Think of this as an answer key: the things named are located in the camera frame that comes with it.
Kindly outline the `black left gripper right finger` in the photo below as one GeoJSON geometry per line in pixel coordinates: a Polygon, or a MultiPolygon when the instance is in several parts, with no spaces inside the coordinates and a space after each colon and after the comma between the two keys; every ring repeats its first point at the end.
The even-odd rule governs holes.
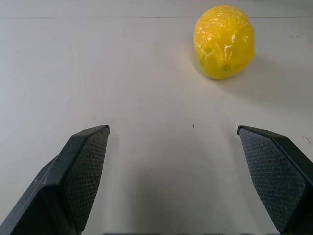
{"type": "Polygon", "coordinates": [[[281,235],[313,235],[313,162],[287,137],[237,130],[254,188],[281,235]]]}

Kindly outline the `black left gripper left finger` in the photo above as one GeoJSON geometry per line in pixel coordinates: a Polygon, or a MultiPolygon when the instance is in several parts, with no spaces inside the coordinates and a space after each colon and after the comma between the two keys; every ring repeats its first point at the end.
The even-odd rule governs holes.
{"type": "Polygon", "coordinates": [[[0,224],[0,235],[81,235],[103,171],[110,127],[72,135],[0,224]]]}

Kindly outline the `yellow plastic-wrapped lemon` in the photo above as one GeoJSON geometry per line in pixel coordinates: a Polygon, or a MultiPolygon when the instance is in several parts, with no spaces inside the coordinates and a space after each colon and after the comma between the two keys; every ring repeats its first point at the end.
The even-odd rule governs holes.
{"type": "Polygon", "coordinates": [[[255,53],[254,29],[246,14],[232,5],[219,5],[198,19],[194,51],[203,73],[222,80],[241,72],[255,53]]]}

